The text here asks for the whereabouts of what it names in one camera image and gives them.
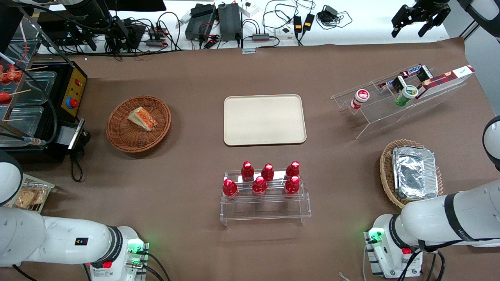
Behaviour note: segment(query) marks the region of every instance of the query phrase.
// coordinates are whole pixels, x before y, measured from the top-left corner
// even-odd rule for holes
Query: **clear acrylic stand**
[[[286,169],[274,169],[274,179],[267,181],[266,195],[252,194],[253,182],[243,182],[241,171],[228,170],[224,179],[233,180],[238,186],[238,196],[228,197],[220,193],[220,221],[228,226],[229,221],[300,219],[303,223],[311,217],[309,192],[300,178],[300,189],[292,195],[283,194]],[[256,172],[254,179],[261,173]]]
[[[398,106],[394,100],[398,97],[398,93],[392,86],[380,87],[379,85],[394,80],[401,72],[407,71],[418,65],[409,66],[384,77],[378,78],[371,82],[362,84],[358,87],[343,91],[331,96],[331,100],[335,100],[339,108],[347,107],[350,113],[354,116],[363,116],[367,124],[362,131],[357,135],[356,139],[377,132],[381,129],[396,124],[398,121],[422,112],[448,99],[452,93],[455,93],[458,88],[463,87],[466,82],[450,88],[443,89],[432,95],[410,100],[405,106]],[[429,68],[433,76],[438,76],[441,73],[436,68]],[[405,79],[407,85],[418,86],[421,82],[416,75]],[[351,101],[355,93],[359,89],[365,89],[370,93],[370,98],[363,103],[360,109],[353,109]]]

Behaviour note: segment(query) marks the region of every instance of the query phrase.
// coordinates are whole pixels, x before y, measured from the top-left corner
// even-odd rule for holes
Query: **table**
[[[399,8],[403,4],[407,4],[409,6],[413,5],[413,0],[386,0],[386,1],[366,1],[366,0],[350,0],[350,1],[339,1],[335,4],[330,3],[327,0],[315,0],[316,6],[312,10],[312,13],[315,15],[319,11],[322,10],[323,5],[328,4],[335,8],[337,11],[347,11],[349,15],[352,17],[352,23],[347,25],[345,28],[334,28],[330,30],[323,30],[319,27],[318,23],[314,21],[312,24],[312,30],[307,32],[304,35],[304,39],[302,43],[304,45],[323,45],[323,44],[336,44],[336,45],[361,45],[361,44],[392,44],[392,43],[426,43],[426,42],[436,42],[450,38],[444,26],[434,27],[429,30],[424,37],[420,38],[417,35],[417,32],[422,27],[423,23],[416,23],[413,25],[406,26],[401,30],[396,38],[391,36],[391,31],[393,30],[393,26],[391,23],[391,19],[399,10]],[[191,8],[194,8],[195,3],[202,4],[212,4],[213,1],[165,1],[165,6],[167,11],[174,12],[179,18],[181,18],[186,12],[188,12]],[[216,1],[217,5],[222,4],[222,1]],[[262,27],[262,17],[264,14],[264,7],[268,3],[268,1],[256,1],[256,3],[260,4],[261,11],[256,13],[251,18],[256,20],[263,32],[264,28]],[[295,5],[294,0],[283,0],[272,2],[267,6],[267,11],[274,10],[275,4],[282,3],[288,5]],[[299,3],[307,6],[308,3],[305,1],[300,1]],[[287,15],[292,16],[294,14],[294,9],[284,6],[279,6],[279,9],[283,10]],[[64,7],[62,5],[53,5],[50,6],[50,9],[53,11],[63,10]],[[302,21],[305,20],[309,9],[298,6],[298,13],[302,17]],[[153,23],[156,23],[158,17],[163,12],[127,12],[127,11],[119,11],[118,16],[120,19],[126,19],[129,17],[133,17],[135,19],[150,19]],[[161,17],[161,20],[164,21],[170,32],[173,35],[173,38],[176,40],[178,35],[178,30],[175,29],[177,20],[175,16],[171,14],[167,14]],[[273,14],[266,15],[265,24],[266,26],[281,26],[284,22],[280,20],[278,17]],[[191,50],[193,48],[193,44],[191,41],[186,39],[184,35],[184,31],[186,30],[187,24],[181,27],[180,39],[178,46],[185,50]],[[216,26],[212,29],[212,34],[217,34],[219,32],[219,27]],[[274,35],[274,30],[266,30],[271,36]],[[255,28],[251,24],[245,24],[243,28],[244,37],[251,36],[252,33],[255,33]],[[144,35],[143,41],[149,39],[148,35]],[[104,36],[97,37],[95,39],[97,44],[97,52],[104,52]],[[274,45],[274,42],[271,41],[269,43],[253,43],[251,40],[245,41],[245,48],[255,48],[259,46],[265,45]],[[296,46],[296,40],[287,40],[282,41],[279,46]],[[236,41],[229,41],[228,43],[223,43],[219,48],[237,48],[238,44]],[[194,48],[198,49],[198,42],[194,42]],[[149,48],[145,43],[140,43],[139,49],[142,51],[151,50],[156,51],[159,48]],[[92,50],[88,46],[82,46],[82,50],[84,52],[92,52]],[[49,52],[45,47],[41,47],[40,54],[48,54]]]
[[[393,140],[414,140],[434,151],[446,194],[499,177],[481,142],[494,115],[475,77],[426,114],[358,140],[356,122],[346,121],[351,113],[330,101],[333,93],[408,65],[461,67],[467,64],[461,38],[282,47],[245,55],[237,49],[211,50],[210,55],[184,51],[121,62],[112,57],[73,59],[89,75],[79,111],[92,134],[80,161],[85,181],[71,180],[69,159],[24,165],[25,173],[60,187],[61,193],[48,197],[42,214],[134,228],[151,242],[151,253],[164,263],[172,281],[340,280],[339,272],[362,280],[363,231],[378,216],[400,212],[385,195],[379,175],[381,152]],[[226,67],[219,66],[223,61]],[[306,142],[226,146],[224,99],[268,94],[301,96]],[[164,100],[172,114],[171,129],[151,151],[125,154],[107,140],[106,123],[115,106],[137,95]],[[312,217],[304,224],[262,220],[225,227],[219,220],[222,177],[245,160],[256,169],[268,162],[281,168],[300,161]],[[497,248],[450,246],[442,252],[445,281],[496,280],[500,274]],[[430,261],[424,258],[423,272]],[[86,280],[79,265],[25,262],[21,269],[40,281]],[[382,280],[370,275],[369,265],[366,270],[369,280]],[[0,269],[0,276],[24,280],[9,268]]]

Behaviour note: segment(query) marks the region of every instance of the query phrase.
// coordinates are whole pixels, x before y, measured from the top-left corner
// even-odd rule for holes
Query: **white table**
[[[196,3],[202,4],[212,4],[213,1],[164,1],[167,11],[174,12],[177,14],[179,18],[181,18],[186,12],[188,12],[191,8],[195,6]],[[322,10],[324,4],[331,5],[334,9],[339,12],[347,11],[352,18],[352,23],[347,25],[344,28],[333,28],[330,30],[323,30],[320,28],[316,21],[312,24],[311,31],[308,31],[304,38],[302,39],[302,44],[307,45],[324,45],[324,44],[336,44],[336,45],[361,45],[361,44],[393,44],[393,43],[428,43],[428,42],[436,42],[448,39],[448,33],[443,25],[439,27],[434,27],[429,30],[424,37],[420,38],[417,32],[422,27],[423,23],[415,23],[413,25],[406,26],[403,28],[396,38],[392,38],[391,32],[393,30],[393,26],[391,23],[391,19],[396,14],[398,9],[403,5],[413,5],[412,0],[383,0],[383,1],[373,1],[373,0],[348,0],[348,1],[335,1],[335,3],[331,3],[331,1],[327,0],[315,0],[316,7],[312,10],[312,14],[316,15],[319,11]],[[263,31],[262,27],[262,16],[264,14],[264,7],[268,3],[268,0],[254,0],[253,3],[258,3],[261,7],[261,11],[253,15],[251,18],[256,20],[259,25],[261,32]],[[275,1],[271,2],[267,6],[267,11],[274,10],[276,4],[288,4],[295,5],[294,0],[283,0],[283,1]],[[301,4],[307,6],[309,3],[305,1],[300,1]],[[222,1],[216,1],[216,5],[222,4]],[[289,7],[278,7],[280,10],[283,10],[289,17],[292,17],[294,14],[294,9]],[[62,5],[52,5],[50,9],[53,11],[63,10],[64,7]],[[305,20],[306,15],[308,14],[309,9],[305,7],[298,6],[298,14],[302,17],[302,22]],[[134,19],[150,19],[153,23],[156,23],[158,17],[163,12],[129,12],[129,11],[119,11],[118,16],[121,19],[125,18],[134,18]],[[161,20],[164,21],[174,40],[177,39],[178,29],[176,26],[176,18],[172,14],[166,14],[161,17]],[[267,26],[281,26],[284,22],[276,17],[274,14],[270,13],[266,15],[265,24]],[[191,50],[193,48],[193,44],[190,40],[186,39],[184,32],[186,30],[187,24],[184,24],[180,30],[180,38],[178,41],[178,46],[185,50]],[[216,26],[212,28],[211,34],[218,34],[220,32],[219,27]],[[243,37],[251,36],[252,33],[255,32],[255,28],[251,24],[245,24],[243,28]],[[266,30],[269,35],[274,35],[274,30]],[[143,41],[149,39],[149,36],[145,34],[143,36]],[[97,44],[97,52],[104,52],[104,36],[100,36],[95,38],[95,42]],[[198,49],[198,42],[194,42],[194,48]],[[264,43],[254,43],[250,39],[247,39],[244,42],[245,48],[255,48],[259,46],[273,45],[275,41],[264,42]],[[285,40],[281,41],[279,46],[297,46],[296,40]],[[236,48],[238,44],[235,40],[229,41],[227,43],[223,42],[219,48]],[[147,47],[145,43],[141,42],[139,47],[141,51],[151,50],[157,51],[160,48],[155,47]],[[82,46],[84,52],[92,52],[92,50],[88,46]],[[48,54],[49,52],[45,47],[41,47],[39,50],[40,54]]]

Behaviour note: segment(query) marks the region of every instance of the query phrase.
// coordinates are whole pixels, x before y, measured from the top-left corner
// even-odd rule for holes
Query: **foil lid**
[[[439,194],[436,159],[426,148],[398,146],[392,150],[395,193],[401,199],[424,200]]]

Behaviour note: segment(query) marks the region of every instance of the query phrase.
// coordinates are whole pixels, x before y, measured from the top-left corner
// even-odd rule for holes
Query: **wicker basket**
[[[146,109],[158,122],[154,130],[147,131],[128,120],[130,112],[138,107]],[[159,98],[140,95],[118,105],[107,121],[106,136],[118,150],[127,153],[146,151],[158,144],[170,129],[169,107]]]
[[[412,146],[423,148],[424,146],[420,143],[409,140],[409,139],[398,139],[395,140],[389,145],[385,147],[382,152],[382,156],[380,157],[380,179],[382,180],[383,190],[387,194],[387,197],[396,204],[401,209],[408,203],[412,202],[411,200],[401,199],[396,195],[395,187],[394,187],[394,173],[393,173],[393,156],[392,151],[394,148],[400,146]],[[437,175],[437,186],[439,188],[439,196],[443,195],[443,181],[441,180],[441,172],[439,168],[436,166],[436,175]]]

